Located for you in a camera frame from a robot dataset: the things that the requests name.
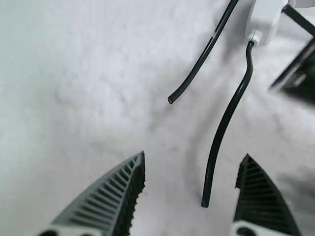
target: white surface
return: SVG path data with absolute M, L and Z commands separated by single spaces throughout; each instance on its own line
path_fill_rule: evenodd
M 246 70 L 250 1 L 240 1 L 183 96 L 173 105 L 167 97 L 226 5 L 1 1 L 1 235 L 49 224 L 140 150 L 147 181 L 133 236 L 228 235 L 247 152 L 283 190 L 305 235 L 314 235 L 315 110 L 268 91 L 310 39 L 287 17 L 271 44 L 253 52 L 253 79 L 225 134 L 210 206 L 200 206 L 213 136 Z

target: cable end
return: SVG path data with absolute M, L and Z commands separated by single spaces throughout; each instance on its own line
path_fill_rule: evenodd
M 168 99 L 167 99 L 167 100 L 168 100 L 168 103 L 169 103 L 169 104 L 173 104 L 173 100 L 172 100 L 172 98 L 171 98 L 171 97 L 168 97 Z

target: white plastic housing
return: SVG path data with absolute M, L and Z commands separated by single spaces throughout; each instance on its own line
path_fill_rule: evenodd
M 246 39 L 267 45 L 278 30 L 282 9 L 288 0 L 254 0 L 246 26 Z

